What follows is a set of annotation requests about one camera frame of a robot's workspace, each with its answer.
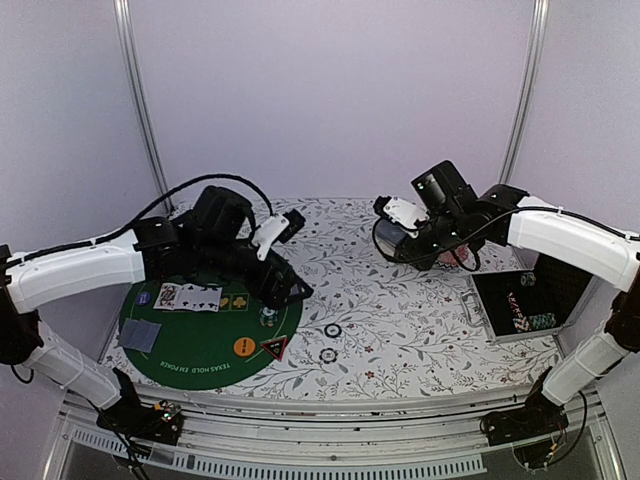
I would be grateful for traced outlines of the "green white chip stack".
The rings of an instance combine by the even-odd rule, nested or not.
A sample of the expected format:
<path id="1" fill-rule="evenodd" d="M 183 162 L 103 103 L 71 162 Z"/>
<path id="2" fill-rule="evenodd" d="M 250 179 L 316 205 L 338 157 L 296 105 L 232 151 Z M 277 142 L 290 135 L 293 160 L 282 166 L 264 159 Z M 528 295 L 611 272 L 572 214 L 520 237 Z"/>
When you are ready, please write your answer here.
<path id="1" fill-rule="evenodd" d="M 263 327 L 274 327 L 278 323 L 278 311 L 264 307 L 260 312 L 259 322 Z"/>

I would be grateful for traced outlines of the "black white poker chip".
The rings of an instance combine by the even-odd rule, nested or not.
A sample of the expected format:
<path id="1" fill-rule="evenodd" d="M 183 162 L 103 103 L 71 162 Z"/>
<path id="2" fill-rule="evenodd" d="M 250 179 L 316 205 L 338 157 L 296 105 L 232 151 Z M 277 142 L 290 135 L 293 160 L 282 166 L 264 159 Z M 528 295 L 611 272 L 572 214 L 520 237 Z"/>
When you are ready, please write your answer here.
<path id="1" fill-rule="evenodd" d="M 328 324 L 324 327 L 324 334 L 328 338 L 338 338 L 342 334 L 342 328 L 338 324 Z"/>

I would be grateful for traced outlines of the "black red triangular chip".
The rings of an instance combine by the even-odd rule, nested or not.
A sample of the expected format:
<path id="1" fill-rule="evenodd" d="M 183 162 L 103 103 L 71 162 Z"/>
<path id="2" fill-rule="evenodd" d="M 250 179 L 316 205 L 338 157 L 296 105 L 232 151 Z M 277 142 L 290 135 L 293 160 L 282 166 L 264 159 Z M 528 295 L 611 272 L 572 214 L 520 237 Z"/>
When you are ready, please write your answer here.
<path id="1" fill-rule="evenodd" d="M 281 361 L 288 344 L 287 336 L 280 336 L 274 339 L 266 340 L 260 344 L 261 349 L 267 352 L 277 361 Z"/>

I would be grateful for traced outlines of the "orange big blind button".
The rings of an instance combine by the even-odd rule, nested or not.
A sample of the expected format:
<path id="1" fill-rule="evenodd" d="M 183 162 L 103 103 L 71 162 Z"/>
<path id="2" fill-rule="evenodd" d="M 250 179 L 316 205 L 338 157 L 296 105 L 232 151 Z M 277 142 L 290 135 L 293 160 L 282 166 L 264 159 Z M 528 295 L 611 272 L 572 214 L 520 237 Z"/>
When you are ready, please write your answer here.
<path id="1" fill-rule="evenodd" d="M 256 351 L 256 342 L 250 337 L 238 338 L 233 345 L 234 353 L 241 358 L 248 358 Z"/>

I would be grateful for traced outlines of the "queen of hearts card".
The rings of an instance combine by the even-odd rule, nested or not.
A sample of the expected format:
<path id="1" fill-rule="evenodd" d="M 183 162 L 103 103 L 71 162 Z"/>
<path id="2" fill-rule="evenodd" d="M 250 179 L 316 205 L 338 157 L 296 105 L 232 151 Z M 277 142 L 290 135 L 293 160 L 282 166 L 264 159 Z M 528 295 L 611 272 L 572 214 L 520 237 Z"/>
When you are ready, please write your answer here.
<path id="1" fill-rule="evenodd" d="M 181 293 L 182 286 L 176 283 L 163 283 L 160 286 L 153 308 L 155 310 L 173 310 Z"/>

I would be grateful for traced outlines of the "purple small blind button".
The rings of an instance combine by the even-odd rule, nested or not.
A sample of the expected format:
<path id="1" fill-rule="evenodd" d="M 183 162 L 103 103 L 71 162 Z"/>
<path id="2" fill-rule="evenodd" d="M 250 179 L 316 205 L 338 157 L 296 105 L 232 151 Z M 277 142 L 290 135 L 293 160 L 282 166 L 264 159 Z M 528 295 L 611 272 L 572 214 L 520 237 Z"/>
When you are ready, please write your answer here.
<path id="1" fill-rule="evenodd" d="M 152 295 L 149 292 L 141 292 L 137 295 L 135 303 L 138 306 L 145 306 L 152 300 Z"/>

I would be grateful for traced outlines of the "dealt blue card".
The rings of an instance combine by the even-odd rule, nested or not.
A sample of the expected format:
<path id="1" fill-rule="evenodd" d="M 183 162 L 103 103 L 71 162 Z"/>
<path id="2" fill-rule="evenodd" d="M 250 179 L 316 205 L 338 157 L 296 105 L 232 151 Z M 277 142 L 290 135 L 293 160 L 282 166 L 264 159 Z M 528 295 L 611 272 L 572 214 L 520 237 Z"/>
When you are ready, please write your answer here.
<path id="1" fill-rule="evenodd" d="M 161 328 L 161 324 L 140 320 L 131 335 L 130 348 L 143 353 L 150 353 Z"/>
<path id="2" fill-rule="evenodd" d="M 125 349 L 140 350 L 144 346 L 146 333 L 140 320 L 126 319 L 119 336 L 119 345 Z"/>

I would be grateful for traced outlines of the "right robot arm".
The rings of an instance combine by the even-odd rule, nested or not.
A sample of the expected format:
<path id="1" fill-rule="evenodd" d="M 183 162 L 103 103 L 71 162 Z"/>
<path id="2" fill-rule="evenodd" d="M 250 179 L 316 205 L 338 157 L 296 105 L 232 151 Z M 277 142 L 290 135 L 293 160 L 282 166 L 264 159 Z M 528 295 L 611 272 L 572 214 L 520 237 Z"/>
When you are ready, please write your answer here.
<path id="1" fill-rule="evenodd" d="M 474 273 L 473 286 L 496 339 L 546 333 L 574 320 L 593 280 L 617 291 L 599 328 L 535 381 L 524 404 L 486 414 L 493 445 L 566 428 L 565 404 L 639 349 L 639 237 L 551 205 L 525 190 L 497 184 L 477 195 L 454 164 L 443 161 L 414 178 L 418 203 L 396 196 L 376 203 L 398 231 L 392 258 L 420 271 L 460 248 L 489 243 L 530 250 L 532 269 Z"/>

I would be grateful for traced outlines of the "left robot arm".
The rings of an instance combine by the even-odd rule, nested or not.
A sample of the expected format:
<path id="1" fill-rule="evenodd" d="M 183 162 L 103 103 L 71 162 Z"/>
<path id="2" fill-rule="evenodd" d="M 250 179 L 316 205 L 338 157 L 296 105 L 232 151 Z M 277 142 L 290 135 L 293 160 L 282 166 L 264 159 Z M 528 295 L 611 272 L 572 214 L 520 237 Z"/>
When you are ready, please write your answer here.
<path id="1" fill-rule="evenodd" d="M 1 248 L 1 362 L 41 373 L 80 396 L 97 424 L 121 439 L 177 444 L 184 417 L 162 401 L 141 403 L 130 377 L 92 360 L 57 335 L 40 309 L 114 286 L 223 274 L 272 310 L 308 299 L 313 289 L 272 246 L 291 240 L 306 220 L 296 209 L 258 223 L 251 202 L 223 187 L 206 187 L 175 217 L 141 213 L 101 237 L 30 253 Z"/>

